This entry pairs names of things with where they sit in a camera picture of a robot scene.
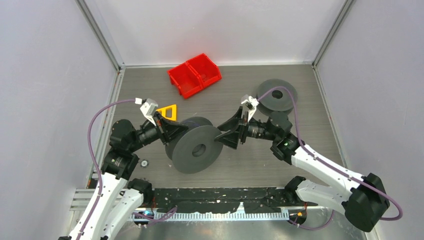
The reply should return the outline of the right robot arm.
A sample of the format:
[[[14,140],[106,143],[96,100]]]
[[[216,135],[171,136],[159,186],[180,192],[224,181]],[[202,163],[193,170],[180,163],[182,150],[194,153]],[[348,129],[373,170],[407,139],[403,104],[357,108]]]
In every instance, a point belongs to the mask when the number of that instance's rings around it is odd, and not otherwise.
[[[384,197],[386,191],[379,176],[351,171],[312,149],[291,133],[293,124],[285,112],[272,112],[266,122],[248,116],[249,112],[239,107],[230,119],[218,126],[222,133],[215,141],[232,149],[247,138],[271,141],[270,150],[278,160],[303,169],[326,184],[296,176],[286,185],[288,203],[311,202],[332,209],[363,232],[371,232],[382,220],[390,202]]]

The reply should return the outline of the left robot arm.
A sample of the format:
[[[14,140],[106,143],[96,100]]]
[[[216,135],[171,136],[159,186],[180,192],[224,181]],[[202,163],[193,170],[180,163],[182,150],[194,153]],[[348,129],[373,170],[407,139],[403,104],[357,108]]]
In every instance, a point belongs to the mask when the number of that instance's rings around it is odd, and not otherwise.
[[[167,145],[188,126],[155,112],[139,129],[127,119],[112,125],[110,149],[99,171],[96,189],[74,229],[63,240],[113,240],[139,207],[153,202],[153,187],[146,180],[130,179],[139,163],[136,151],[160,140]]]

